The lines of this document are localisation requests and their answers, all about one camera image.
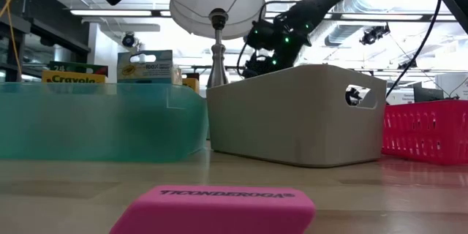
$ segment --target table lamp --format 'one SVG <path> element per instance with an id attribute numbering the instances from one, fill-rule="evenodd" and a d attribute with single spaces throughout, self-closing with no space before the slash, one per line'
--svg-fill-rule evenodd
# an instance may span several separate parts
<path id="1" fill-rule="evenodd" d="M 265 0 L 170 0 L 173 20 L 190 34 L 215 39 L 208 88 L 228 83 L 222 40 L 249 33 Z"/>

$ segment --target black cable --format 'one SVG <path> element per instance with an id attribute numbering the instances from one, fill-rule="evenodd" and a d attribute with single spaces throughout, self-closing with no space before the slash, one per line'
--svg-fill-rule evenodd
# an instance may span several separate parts
<path id="1" fill-rule="evenodd" d="M 455 92 L 456 90 L 458 90 L 458 88 L 460 88 L 463 84 L 465 84 L 467 80 L 468 80 L 468 78 L 466 78 L 465 80 L 463 80 L 463 82 L 460 83 L 460 85 L 458 85 L 458 87 L 456 87 L 456 88 L 448 95 L 448 98 L 451 99 L 451 98 L 452 98 L 453 92 Z"/>
<path id="2" fill-rule="evenodd" d="M 427 39 L 429 38 L 429 35 L 431 35 L 431 32 L 432 32 L 432 29 L 434 27 L 434 24 L 436 23 L 436 20 L 437 20 L 437 16 L 439 15 L 439 11 L 440 11 L 440 6 L 442 4 L 442 0 L 437 0 L 437 6 L 436 6 L 436 10 L 434 12 L 434 17 L 432 17 L 432 21 L 431 21 L 431 24 L 429 25 L 429 28 L 426 32 L 426 35 L 421 43 L 421 45 L 419 46 L 418 48 L 418 51 L 416 51 L 415 55 L 413 56 L 412 60 L 408 63 L 408 65 L 405 67 L 405 69 L 403 70 L 403 72 L 400 74 L 400 76 L 398 77 L 398 79 L 396 79 L 395 83 L 393 83 L 392 87 L 390 88 L 390 90 L 388 90 L 387 92 L 387 98 L 388 96 L 390 96 L 390 93 L 394 90 L 394 88 L 398 85 L 398 82 L 401 80 L 401 78 L 407 73 L 408 69 L 410 69 L 411 65 L 413 65 L 416 61 L 416 58 L 419 56 L 419 54 L 421 53 L 421 51 L 423 50 L 424 48 L 424 45 L 426 44 L 427 42 Z"/>
<path id="3" fill-rule="evenodd" d="M 269 4 L 295 4 L 297 1 L 289 0 L 289 1 L 268 1 L 262 5 L 262 8 L 260 8 L 260 14 L 258 14 L 258 21 L 262 20 L 262 14 L 263 10 L 266 8 L 267 5 Z"/>
<path id="4" fill-rule="evenodd" d="M 404 51 L 404 49 L 400 46 L 399 43 L 397 43 L 397 41 L 393 38 L 392 34 L 389 34 L 390 37 L 392 38 L 393 42 L 395 42 L 395 44 L 400 48 L 400 50 L 403 52 L 403 54 L 408 58 L 408 59 L 411 59 L 410 56 L 406 53 L 406 51 Z M 427 75 L 424 70 L 422 69 L 419 69 L 430 81 L 432 81 L 436 86 L 437 88 L 440 88 L 445 94 L 447 94 L 449 97 L 449 93 L 446 92 L 439 84 L 437 84 L 437 82 L 435 82 L 433 79 L 431 79 L 431 77 L 429 77 L 429 75 Z"/>
<path id="5" fill-rule="evenodd" d="M 239 53 L 239 58 L 237 60 L 237 67 L 235 68 L 237 70 L 237 74 L 239 74 L 239 76 L 242 76 L 239 64 L 241 63 L 241 57 L 244 54 L 244 50 L 246 49 L 246 47 L 247 47 L 247 41 L 244 44 L 244 46 L 242 47 L 241 52 Z"/>

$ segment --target red plastic basket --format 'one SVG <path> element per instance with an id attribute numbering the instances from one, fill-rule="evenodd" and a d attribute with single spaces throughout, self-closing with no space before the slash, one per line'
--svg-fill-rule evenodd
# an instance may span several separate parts
<path id="1" fill-rule="evenodd" d="M 468 163 L 468 101 L 387 106 L 382 153 L 438 165 Z"/>

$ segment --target white storage bin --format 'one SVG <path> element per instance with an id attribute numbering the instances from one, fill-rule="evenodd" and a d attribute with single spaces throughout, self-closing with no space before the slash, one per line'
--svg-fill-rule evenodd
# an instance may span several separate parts
<path id="1" fill-rule="evenodd" d="M 359 106 L 349 85 L 370 88 Z M 378 159 L 386 82 L 329 65 L 306 65 L 207 90 L 215 151 L 306 167 Z"/>

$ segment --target lamp base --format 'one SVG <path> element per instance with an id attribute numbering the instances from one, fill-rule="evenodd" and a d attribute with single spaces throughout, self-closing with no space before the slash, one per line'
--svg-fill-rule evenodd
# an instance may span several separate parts
<path id="1" fill-rule="evenodd" d="M 224 67 L 224 52 L 226 51 L 226 47 L 221 43 L 216 43 L 211 47 L 211 50 L 213 51 L 213 66 L 206 86 L 207 88 L 229 83 L 226 76 L 226 68 Z"/>

